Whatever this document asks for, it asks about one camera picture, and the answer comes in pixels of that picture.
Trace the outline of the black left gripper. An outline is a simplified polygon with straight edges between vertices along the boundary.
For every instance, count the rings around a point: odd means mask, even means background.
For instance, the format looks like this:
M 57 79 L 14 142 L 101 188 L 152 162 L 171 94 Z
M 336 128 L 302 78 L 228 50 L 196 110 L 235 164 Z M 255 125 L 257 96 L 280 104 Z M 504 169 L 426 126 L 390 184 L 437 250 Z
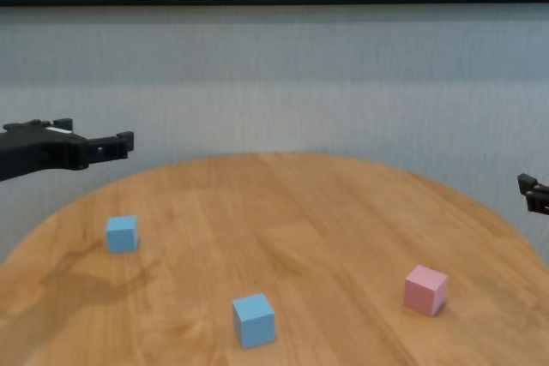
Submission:
M 1 131 L 1 181 L 44 170 L 79 171 L 89 161 L 127 159 L 134 132 L 87 140 L 73 132 L 73 119 L 6 123 Z

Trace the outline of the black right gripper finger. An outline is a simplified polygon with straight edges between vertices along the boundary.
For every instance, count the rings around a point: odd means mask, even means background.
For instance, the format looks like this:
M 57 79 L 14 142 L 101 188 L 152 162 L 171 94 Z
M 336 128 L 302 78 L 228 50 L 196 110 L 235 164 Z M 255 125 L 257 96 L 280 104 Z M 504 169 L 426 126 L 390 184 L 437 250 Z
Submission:
M 525 173 L 517 176 L 517 182 L 520 193 L 525 197 L 528 211 L 548 214 L 549 188 Z

